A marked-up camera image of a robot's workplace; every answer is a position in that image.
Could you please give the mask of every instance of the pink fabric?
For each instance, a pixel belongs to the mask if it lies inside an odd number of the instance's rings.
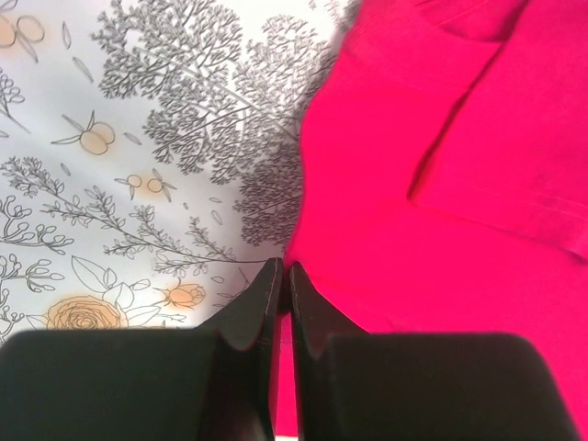
[[[364,0],[303,122],[287,264],[371,332],[524,336],[588,436],[588,4],[482,3]]]

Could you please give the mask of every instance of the leaf illustration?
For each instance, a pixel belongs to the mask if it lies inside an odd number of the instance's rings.
[[[47,317],[44,315],[28,315],[27,321],[34,329],[41,331],[47,329]]]
[[[159,306],[140,306],[127,311],[129,326],[142,326],[161,310]]]
[[[7,0],[0,6],[0,14],[4,14],[8,11],[12,11],[17,7],[18,0]]]
[[[89,260],[81,257],[72,257],[72,269],[77,278],[88,289],[94,292],[105,292],[108,287],[102,282],[105,276],[105,270]]]
[[[155,176],[155,179],[157,179],[160,182],[164,180],[162,178],[162,176],[160,175],[160,173],[156,169],[153,169],[152,172],[153,172],[153,176]]]
[[[65,22],[62,24],[62,40],[65,49],[70,49],[72,47],[72,35],[70,34],[70,30],[67,28]]]
[[[30,58],[32,58],[35,63],[38,63],[39,56],[37,55],[37,51],[35,51],[35,48],[33,48],[32,44],[30,44],[30,41],[20,32],[17,33],[17,40],[20,46],[22,46],[22,48],[28,53],[28,55],[30,55]]]
[[[90,83],[93,83],[94,76],[92,76],[92,74],[90,73],[90,70],[87,68],[87,66],[84,64],[84,62],[77,57],[73,57],[72,61],[73,61],[73,64],[75,65],[75,67],[77,67],[79,69],[79,71],[85,75],[85,77],[88,79],[88,81]]]
[[[85,128],[84,128],[84,126],[82,126],[82,124],[80,124],[77,121],[74,121],[73,119],[71,119],[67,115],[62,115],[62,118],[65,119],[67,122],[69,122],[72,125],[72,127],[74,127],[75,129],[77,129],[79,131],[85,131]]]
[[[112,286],[114,286],[115,283],[117,283],[117,275],[112,269],[109,268],[104,273],[104,278],[102,279],[102,281],[107,287],[111,288]]]
[[[95,121],[96,121],[96,112],[94,110],[92,110],[92,113],[90,114],[90,120],[88,121],[88,126],[85,129],[86,130],[92,129],[92,126],[94,126]]]
[[[135,135],[133,135],[132,133],[128,133],[127,131],[125,131],[123,134],[125,135],[125,137],[129,141],[131,141],[131,142],[133,142],[133,143],[135,143],[137,145],[142,145],[141,140],[139,138],[137,138]]]
[[[142,289],[146,289],[151,286],[151,281],[148,278],[144,278],[139,280],[138,282],[133,283],[130,287],[136,291],[140,291]]]
[[[80,135],[72,136],[71,138],[65,138],[63,140],[58,141],[51,141],[51,144],[55,145],[68,145],[73,144],[74,142],[80,141]]]
[[[132,289],[126,283],[119,283],[102,295],[102,299],[113,305],[118,305],[123,310],[127,309],[135,301]]]
[[[217,210],[214,209],[211,211],[210,216],[212,216],[212,219],[214,219],[215,222],[217,222],[219,225],[222,225],[222,217]]]
[[[72,172],[70,172],[70,169],[69,169],[69,168],[67,168],[67,165],[65,165],[65,164],[62,164],[62,170],[63,170],[63,172],[64,172],[66,175],[68,175],[68,176],[71,176],[71,175],[72,175]]]

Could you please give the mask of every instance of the yellow rose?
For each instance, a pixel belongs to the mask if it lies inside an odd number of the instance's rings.
[[[204,288],[195,283],[178,285],[174,289],[165,289],[163,293],[165,294],[165,306],[174,305],[184,308],[193,308],[206,297]]]
[[[92,296],[62,300],[47,312],[48,329],[97,329],[126,327],[125,313],[114,305]]]

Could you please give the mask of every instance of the branch illustration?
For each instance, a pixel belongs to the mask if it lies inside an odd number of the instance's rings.
[[[0,115],[4,115],[26,133],[30,133],[25,126],[12,116],[9,108],[11,105],[22,104],[24,102],[25,98],[20,93],[20,87],[16,87],[15,82],[0,67]]]
[[[22,221],[32,214],[32,209],[23,209],[20,205],[13,207],[16,198],[8,196],[6,200],[0,199],[0,243],[8,243],[19,246],[40,247],[44,246],[54,253],[64,255],[64,246],[74,243],[74,239],[65,236],[53,235],[57,230],[54,226],[39,224],[31,231],[30,224]]]
[[[126,218],[116,214],[116,205],[112,196],[107,195],[98,187],[87,189],[85,195],[89,202],[83,203],[81,198],[74,195],[67,198],[64,195],[64,185],[42,168],[42,162],[35,158],[25,157],[22,160],[15,157],[0,164],[0,171],[10,178],[10,186],[31,197],[40,192],[54,197],[52,204],[45,204],[43,212],[53,218],[60,216],[72,225],[80,224],[86,228],[90,224],[99,225],[103,230],[113,230],[122,236],[122,240],[115,240],[113,246],[105,246],[106,254],[124,255],[133,259],[137,253],[145,250],[156,255],[156,270],[185,277],[187,270],[195,275],[208,270],[208,264],[213,262],[226,264],[249,264],[260,261],[240,261],[231,249],[226,249],[209,238],[209,232],[200,228],[199,218],[190,222],[187,235],[193,237],[193,244],[204,251],[195,253],[185,247],[179,240],[171,237],[164,230],[154,224],[155,211],[153,206],[136,207],[129,215],[130,219],[138,222],[135,232],[125,228]]]
[[[7,304],[10,290],[3,288],[3,285],[7,281],[21,279],[27,282],[28,289],[33,292],[54,291],[53,285],[46,285],[45,282],[63,280],[64,277],[59,273],[52,273],[48,268],[49,265],[51,265],[50,260],[40,259],[22,272],[22,264],[14,254],[9,255],[8,259],[0,255],[0,322],[5,324],[4,329],[0,329],[0,345],[6,342],[15,324],[25,318],[23,313],[10,312],[10,306]]]

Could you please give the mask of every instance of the line drawing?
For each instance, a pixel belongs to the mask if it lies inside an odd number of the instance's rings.
[[[67,115],[62,115],[62,117],[80,133],[70,138],[52,141],[51,144],[68,145],[79,142],[80,146],[88,153],[99,156],[106,153],[116,139],[112,126],[103,121],[96,121],[94,110],[92,110],[92,115],[85,128]]]
[[[21,205],[14,205],[17,199],[8,196],[6,200],[0,198],[0,243],[25,247],[45,247],[54,253],[64,255],[64,246],[74,243],[74,239],[66,238],[62,234],[54,234],[57,227],[39,224],[34,228],[24,221],[33,210],[25,209]]]
[[[129,175],[126,179],[117,178],[115,182],[129,187],[130,200],[135,198],[136,189],[143,184],[143,180],[139,175]]]
[[[16,87],[15,82],[0,67],[0,115],[4,115],[26,133],[30,133],[25,126],[12,116],[9,108],[9,105],[18,105],[24,102],[25,98],[20,93],[20,87]]]
[[[43,204],[44,210],[41,212],[53,218],[59,216],[72,226],[80,224],[89,228],[90,225],[95,225],[117,232],[120,239],[115,239],[113,245],[104,245],[105,254],[122,255],[132,260],[136,254],[153,253],[154,270],[158,273],[186,278],[188,271],[194,276],[207,274],[209,264],[213,263],[234,266],[260,265],[266,261],[238,259],[231,247],[218,244],[210,238],[208,228],[200,224],[199,217],[189,218],[186,236],[191,240],[190,246],[157,226],[154,206],[136,206],[128,218],[120,217],[114,198],[98,186],[85,190],[89,202],[83,202],[77,195],[68,198],[63,194],[65,184],[52,178],[51,173],[43,168],[42,161],[37,158],[9,158],[0,164],[0,172],[0,176],[7,178],[12,188],[26,197],[49,195],[53,202]],[[135,220],[135,225],[139,223],[135,230],[126,227],[129,219]]]
[[[249,281],[249,279],[247,278],[247,276],[245,275],[245,273],[243,272],[243,270],[241,269],[241,267],[239,267],[239,273],[243,277],[243,287],[241,288],[241,290],[239,292],[237,292],[236,294],[230,294],[228,292],[218,292],[217,293],[217,296],[222,297],[222,298],[226,299],[227,301],[225,303],[215,303],[215,304],[213,304],[212,306],[214,308],[224,308],[229,303],[231,303],[233,300],[235,300],[237,297],[239,297],[241,294],[243,294],[243,292],[247,288],[249,288],[249,285],[251,284],[251,282]]]
[[[177,188],[175,188],[168,182],[164,182],[164,179],[157,170],[153,169],[152,171],[154,178],[150,179],[149,182],[147,182],[147,188],[149,188],[149,191],[151,191],[152,193],[161,193],[163,191],[167,201],[171,202],[172,195],[169,192],[169,189],[171,188],[172,190],[177,190]]]
[[[206,298],[204,287],[197,283],[183,283],[182,278],[177,278],[177,285],[172,289],[155,288],[165,296],[164,300],[154,303],[162,304],[163,307],[173,306],[176,308],[194,309]]]
[[[125,137],[126,137],[126,138],[127,138],[129,141],[131,141],[131,142],[133,142],[133,143],[135,143],[135,144],[137,144],[137,145],[142,145],[142,142],[141,142],[141,140],[140,140],[139,138],[137,138],[135,135],[133,135],[132,133],[128,133],[127,131],[125,131],[125,132],[123,133],[123,135],[125,135]]]
[[[12,23],[8,17],[2,15],[17,7],[17,3],[18,1],[8,1],[0,6],[0,49],[12,48],[18,43],[37,63],[39,57],[33,44],[45,40],[45,28],[34,16],[20,16],[16,23]]]
[[[67,165],[65,165],[64,163],[62,163],[62,170],[66,175],[68,175],[68,176],[72,175],[72,172],[70,172],[70,169],[67,168]]]
[[[218,185],[246,180],[233,206],[242,238],[284,246],[300,204],[300,118],[333,65],[334,48],[304,19],[270,17],[246,40],[241,18],[222,2],[190,5],[112,2],[92,34],[107,55],[99,88],[106,98],[157,103],[143,126],[155,160],[185,175],[206,170]],[[145,22],[154,8],[161,19]],[[288,173],[261,170],[291,162],[278,169]],[[265,181],[255,184],[259,175]],[[272,191],[260,201],[254,184]]]
[[[10,254],[8,259],[0,255],[0,282],[25,280],[27,288],[33,292],[54,291],[55,287],[49,283],[64,280],[65,277],[60,273],[52,273],[49,269],[51,265],[51,260],[40,259],[22,271],[23,266],[15,254]]]
[[[85,63],[80,60],[77,57],[73,57],[72,58],[73,64],[75,64],[75,67],[77,67],[77,69],[85,75],[85,77],[88,79],[88,81],[90,83],[94,82],[94,76],[92,76],[92,74],[90,73],[90,70],[88,69],[88,67],[85,65]]]
[[[210,216],[212,216],[212,219],[214,219],[215,222],[217,222],[219,225],[222,225],[222,217],[217,210],[214,209],[211,211]]]
[[[70,30],[67,28],[67,24],[65,22],[62,24],[62,40],[65,49],[69,50],[72,47],[72,34],[70,34]]]
[[[73,256],[72,270],[91,295],[76,295],[59,300],[43,315],[29,315],[28,322],[36,329],[117,329],[151,327],[159,318],[183,322],[186,316],[161,313],[157,303],[138,305],[136,291],[151,286],[149,279],[128,284],[120,281],[112,268],[104,268],[82,257]]]
[[[328,0],[326,10],[333,23],[340,31],[346,32],[351,28],[359,13],[360,0]]]

